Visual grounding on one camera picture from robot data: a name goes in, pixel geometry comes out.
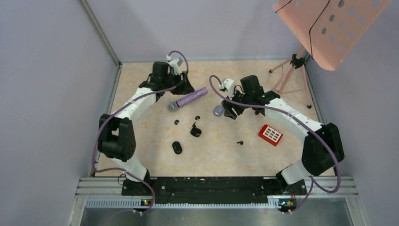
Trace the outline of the lavender earbud charging case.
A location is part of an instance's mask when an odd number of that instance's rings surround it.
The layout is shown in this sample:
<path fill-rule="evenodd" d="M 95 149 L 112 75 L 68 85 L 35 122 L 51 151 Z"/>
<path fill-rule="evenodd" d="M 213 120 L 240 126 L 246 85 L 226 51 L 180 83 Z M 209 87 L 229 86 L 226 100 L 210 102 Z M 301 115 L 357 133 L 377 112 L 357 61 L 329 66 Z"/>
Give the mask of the lavender earbud charging case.
<path fill-rule="evenodd" d="M 217 105 L 214 109 L 213 109 L 213 115 L 216 117 L 220 117 L 222 116 L 224 113 L 224 107 L 222 105 Z"/>

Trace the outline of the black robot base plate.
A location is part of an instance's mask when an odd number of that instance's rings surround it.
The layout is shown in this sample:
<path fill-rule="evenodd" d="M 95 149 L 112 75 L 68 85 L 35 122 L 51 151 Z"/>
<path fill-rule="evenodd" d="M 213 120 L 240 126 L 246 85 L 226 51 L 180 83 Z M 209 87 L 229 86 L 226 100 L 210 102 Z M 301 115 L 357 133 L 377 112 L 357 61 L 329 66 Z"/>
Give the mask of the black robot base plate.
<path fill-rule="evenodd" d="M 155 194 L 156 204 L 258 204 L 273 195 L 306 195 L 304 180 L 286 185 L 275 177 L 157 177 L 141 182 L 125 180 L 123 196 Z"/>

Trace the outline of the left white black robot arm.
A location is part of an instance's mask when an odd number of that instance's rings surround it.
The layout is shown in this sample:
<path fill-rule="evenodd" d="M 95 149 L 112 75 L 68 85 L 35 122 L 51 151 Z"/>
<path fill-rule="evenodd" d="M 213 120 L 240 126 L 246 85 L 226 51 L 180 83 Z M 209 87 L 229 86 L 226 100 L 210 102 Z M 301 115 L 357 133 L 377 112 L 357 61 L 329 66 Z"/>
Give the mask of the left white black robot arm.
<path fill-rule="evenodd" d="M 150 191 L 149 175 L 135 155 L 136 139 L 134 123 L 155 104 L 165 92 L 173 95 L 186 95 L 194 92 L 188 80 L 188 71 L 181 71 L 181 58 L 166 62 L 156 61 L 152 72 L 136 90 L 135 94 L 114 113 L 103 114 L 99 119 L 99 130 L 94 150 L 104 154 L 117 163 L 117 170 L 126 173 L 127 179 L 133 181 L 133 189 L 139 194 Z"/>

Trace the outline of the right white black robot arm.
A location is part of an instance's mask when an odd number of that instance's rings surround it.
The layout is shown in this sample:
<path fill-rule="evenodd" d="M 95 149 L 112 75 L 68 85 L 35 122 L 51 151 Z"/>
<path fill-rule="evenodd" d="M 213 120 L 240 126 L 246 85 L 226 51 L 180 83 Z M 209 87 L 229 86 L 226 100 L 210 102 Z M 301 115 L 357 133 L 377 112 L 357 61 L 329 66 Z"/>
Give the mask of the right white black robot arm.
<path fill-rule="evenodd" d="M 277 173 L 276 188 L 288 194 L 295 183 L 310 176 L 319 176 L 344 159 L 338 127 L 333 123 L 314 121 L 289 106 L 274 91 L 265 92 L 258 77 L 250 75 L 240 80 L 242 91 L 234 80 L 223 79 L 219 89 L 228 95 L 222 101 L 224 115 L 236 119 L 247 108 L 269 117 L 288 129 L 303 144 L 302 156 L 294 164 Z"/>

